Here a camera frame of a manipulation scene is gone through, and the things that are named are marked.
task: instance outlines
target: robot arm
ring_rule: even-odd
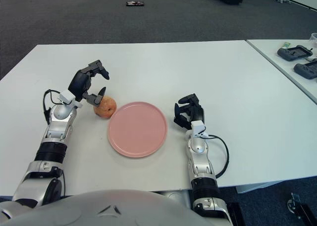
[[[33,162],[24,174],[13,201],[30,208],[39,207],[60,199],[62,192],[63,159],[72,124],[81,108],[84,98],[88,103],[98,106],[104,96],[103,87],[98,95],[88,94],[91,77],[101,74],[109,80],[108,72],[98,60],[79,70],[71,81],[68,90],[59,94],[60,103],[45,110],[48,127]]]
[[[208,158],[206,139],[210,137],[205,132],[204,110],[195,94],[180,99],[178,103],[187,104],[181,107],[175,104],[174,122],[188,129],[186,153],[189,178],[193,188],[193,209],[203,217],[224,218],[233,225],[227,205],[221,199],[216,175]]]

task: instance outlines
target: black controller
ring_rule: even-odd
[[[305,48],[302,45],[297,45],[296,47],[290,48],[290,49],[280,48],[277,51],[277,54],[287,61],[294,61],[296,59],[303,59],[303,58],[307,58],[307,57],[310,57],[311,55],[313,55],[312,49],[308,50],[307,48]]]
[[[306,64],[296,64],[294,71],[306,79],[314,79],[317,77],[317,61]]]

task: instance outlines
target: white tabletop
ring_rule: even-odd
[[[230,151],[219,186],[317,175],[317,105],[245,41],[38,45],[0,82],[0,195],[12,195],[39,147],[46,122],[42,97],[67,89],[75,72],[100,59],[110,81],[103,86],[118,107],[133,101],[156,105],[168,134],[154,154],[130,159],[107,140],[108,120],[83,101],[74,121],[64,169],[66,194],[101,189],[188,189],[185,129],[173,123],[174,103],[196,93],[209,134]],[[219,172],[223,146],[210,141]]]
[[[286,75],[295,85],[297,85],[306,95],[308,95],[317,104],[317,81],[303,78],[294,71],[297,63],[305,64],[308,61],[301,59],[295,61],[286,61],[279,57],[276,52],[285,42],[291,43],[290,48],[296,45],[303,45],[311,49],[312,44],[308,40],[248,40],[258,52],[276,66],[284,75]],[[317,56],[317,49],[312,50],[314,56]]]

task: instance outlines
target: red apple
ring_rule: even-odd
[[[109,96],[104,96],[98,107],[94,106],[94,112],[102,118],[110,118],[116,109],[116,102]]]

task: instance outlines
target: pink plate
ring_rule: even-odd
[[[159,149],[166,138],[163,113],[146,102],[132,102],[119,108],[108,125],[108,139],[120,154],[141,158]]]

